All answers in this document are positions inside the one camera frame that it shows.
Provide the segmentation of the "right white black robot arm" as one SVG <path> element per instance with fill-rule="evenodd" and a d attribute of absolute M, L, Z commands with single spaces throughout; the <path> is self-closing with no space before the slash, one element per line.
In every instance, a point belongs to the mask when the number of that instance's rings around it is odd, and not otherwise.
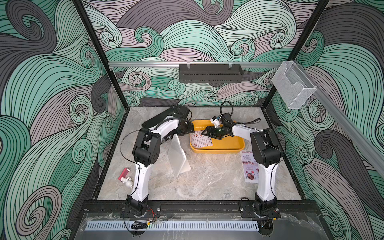
<path fill-rule="evenodd" d="M 279 141 L 275 132 L 268 128 L 258 130 L 244 124 L 235 123 L 222 127 L 208 126 L 202 135 L 216 140 L 226 136 L 240 137 L 251 143 L 253 158 L 259 166 L 259 183 L 255 196 L 255 209 L 260 215 L 275 210 L 277 197 L 275 194 L 276 172 L 283 153 L 279 150 Z"/>

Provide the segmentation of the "dim sum menu sheet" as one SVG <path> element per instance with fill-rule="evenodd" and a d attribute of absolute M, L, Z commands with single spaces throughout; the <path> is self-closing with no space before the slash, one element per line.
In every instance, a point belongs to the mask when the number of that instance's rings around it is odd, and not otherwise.
<path fill-rule="evenodd" d="M 202 135 L 203 131 L 195 131 L 190 134 L 190 143 L 196 149 L 213 146 L 212 139 L 208 136 Z"/>

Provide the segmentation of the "red specials menu sheet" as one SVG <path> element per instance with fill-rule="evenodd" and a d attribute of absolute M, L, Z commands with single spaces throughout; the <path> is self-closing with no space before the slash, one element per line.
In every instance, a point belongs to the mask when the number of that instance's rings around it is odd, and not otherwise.
<path fill-rule="evenodd" d="M 259 182 L 259 166 L 254 159 L 253 153 L 248 151 L 241 152 L 241 161 L 246 183 Z"/>

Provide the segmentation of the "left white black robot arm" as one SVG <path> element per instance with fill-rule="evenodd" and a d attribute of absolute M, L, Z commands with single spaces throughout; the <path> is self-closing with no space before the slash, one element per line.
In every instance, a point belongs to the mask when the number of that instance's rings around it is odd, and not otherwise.
<path fill-rule="evenodd" d="M 193 123 L 182 117 L 167 115 L 163 120 L 155 117 L 144 122 L 132 151 L 136 172 L 133 190 L 127 197 L 127 204 L 132 210 L 140 215 L 147 211 L 151 170 L 165 141 L 171 141 L 167 154 L 175 177 L 191 170 L 179 137 L 193 132 Z"/>

